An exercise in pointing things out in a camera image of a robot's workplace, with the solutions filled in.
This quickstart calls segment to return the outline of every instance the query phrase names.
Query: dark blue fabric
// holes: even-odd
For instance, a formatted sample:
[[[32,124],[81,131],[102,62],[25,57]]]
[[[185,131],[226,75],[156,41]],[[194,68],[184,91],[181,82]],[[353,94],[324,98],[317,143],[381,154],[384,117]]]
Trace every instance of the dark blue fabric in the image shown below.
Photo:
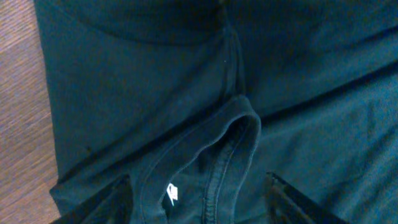
[[[398,222],[397,1],[35,8],[62,215],[128,176],[131,223],[267,223],[273,171],[350,223]]]

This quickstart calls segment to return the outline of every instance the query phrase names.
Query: wooden floor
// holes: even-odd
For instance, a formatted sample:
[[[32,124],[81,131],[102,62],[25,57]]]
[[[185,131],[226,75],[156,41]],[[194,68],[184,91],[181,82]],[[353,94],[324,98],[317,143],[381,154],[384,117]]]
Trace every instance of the wooden floor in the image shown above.
[[[0,223],[50,223],[57,181],[33,0],[0,0]]]

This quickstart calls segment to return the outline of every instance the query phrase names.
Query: garment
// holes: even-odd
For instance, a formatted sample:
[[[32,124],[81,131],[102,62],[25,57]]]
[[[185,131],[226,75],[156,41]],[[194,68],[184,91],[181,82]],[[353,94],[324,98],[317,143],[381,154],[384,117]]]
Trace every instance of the garment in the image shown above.
[[[61,215],[267,223],[272,171],[350,223],[398,220],[396,1],[35,10]]]

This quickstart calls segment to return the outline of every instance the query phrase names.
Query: clothing label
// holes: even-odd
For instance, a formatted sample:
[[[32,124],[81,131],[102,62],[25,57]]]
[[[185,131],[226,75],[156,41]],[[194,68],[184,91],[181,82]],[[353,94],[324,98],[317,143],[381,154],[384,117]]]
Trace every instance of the clothing label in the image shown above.
[[[178,200],[178,188],[170,183],[167,187],[167,195],[169,195],[169,198],[172,201],[172,205],[174,206],[173,200]]]

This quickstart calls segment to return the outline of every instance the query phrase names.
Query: brown wooden surface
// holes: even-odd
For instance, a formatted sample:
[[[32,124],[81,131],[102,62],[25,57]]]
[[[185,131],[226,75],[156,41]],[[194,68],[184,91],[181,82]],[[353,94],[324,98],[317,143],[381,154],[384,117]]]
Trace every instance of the brown wooden surface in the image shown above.
[[[59,217],[49,99],[33,0],[0,0],[0,223]]]

